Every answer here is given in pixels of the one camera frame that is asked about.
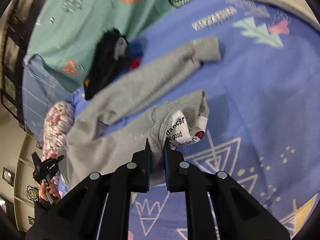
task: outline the person's hand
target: person's hand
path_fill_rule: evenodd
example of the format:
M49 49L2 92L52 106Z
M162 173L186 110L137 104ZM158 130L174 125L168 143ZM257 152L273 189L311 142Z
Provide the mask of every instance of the person's hand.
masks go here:
M58 200L61 199L61 196L59 194L59 191L56 188L56 185L54 184L53 179L50 181L49 184L49 193L53 196L55 196L56 198L58 198ZM45 194L45 183L43 182L39 188L40 191L40 198L42 198L44 201L49 202L49 199L47 198L46 194Z

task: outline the metal bolt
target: metal bolt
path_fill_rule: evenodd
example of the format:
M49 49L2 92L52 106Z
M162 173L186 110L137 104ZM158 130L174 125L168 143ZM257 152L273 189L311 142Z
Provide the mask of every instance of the metal bolt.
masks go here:
M186 169L186 168L188 168L188 167L190 166L190 164L187 163L187 162L180 162L180 163L179 163L179 166L180 166L181 168L183 168L183 169Z
M90 174L90 179L92 179L92 180L99 179L99 177L100 177L100 174L97 172L93 172Z
M228 174L225 171L218 171L217 176L220 179L225 179L228 176Z
M135 163L128 163L127 164L128 169L135 169L136 167L137 167L137 165Z

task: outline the gray sleeve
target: gray sleeve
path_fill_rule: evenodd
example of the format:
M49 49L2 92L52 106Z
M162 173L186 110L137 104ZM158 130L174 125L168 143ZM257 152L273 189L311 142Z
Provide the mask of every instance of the gray sleeve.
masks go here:
M218 38L208 37L190 41L124 75L92 99L68 133L68 144L91 141L99 122L110 125L134 114L186 79L201 62L220 60Z

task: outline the clothing label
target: clothing label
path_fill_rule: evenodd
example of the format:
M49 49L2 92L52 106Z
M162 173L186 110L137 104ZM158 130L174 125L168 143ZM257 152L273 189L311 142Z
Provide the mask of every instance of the clothing label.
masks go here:
M229 6L227 8L224 8L223 10L220 10L220 11L215 12L211 15L208 15L208 16L206 16L196 22L193 22L192 27L196 31L199 31L199 30L203 29L204 27L208 27L210 25L214 25L217 22L225 20L236 13L237 13L237 9L234 8L233 6Z
M113 53L113 57L115 60L119 59L119 56L123 57L125 54L125 50L127 49L127 42L125 41L124 38L120 37L116 44L115 44L115 50Z
M207 127L208 119L199 116L194 126L189 131L187 120L182 111L176 111L172 116L172 122L168 124L166 131L171 146L177 147L196 143L201 140Z

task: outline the blue cloth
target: blue cloth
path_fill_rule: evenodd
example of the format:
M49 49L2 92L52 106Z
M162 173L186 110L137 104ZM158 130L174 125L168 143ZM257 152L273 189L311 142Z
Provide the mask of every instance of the blue cloth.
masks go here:
M228 172L293 236L319 200L320 36L278 8L247 4L194 0L135 40L144 48L141 65L196 38L220 40L220 63L204 64L148 107L205 90L206 135L177 150L203 171ZM308 200L303 216L296 216ZM186 228L182 193L168 193L162 185L134 195L129 230L135 239L187 239Z
M142 51L142 45L138 42L133 42L129 44L131 49L131 58L135 59L137 57L142 57L143 51Z
M43 67L42 58L34 55L23 60L22 103L25 124L43 143L44 119L58 101L71 102L71 93Z

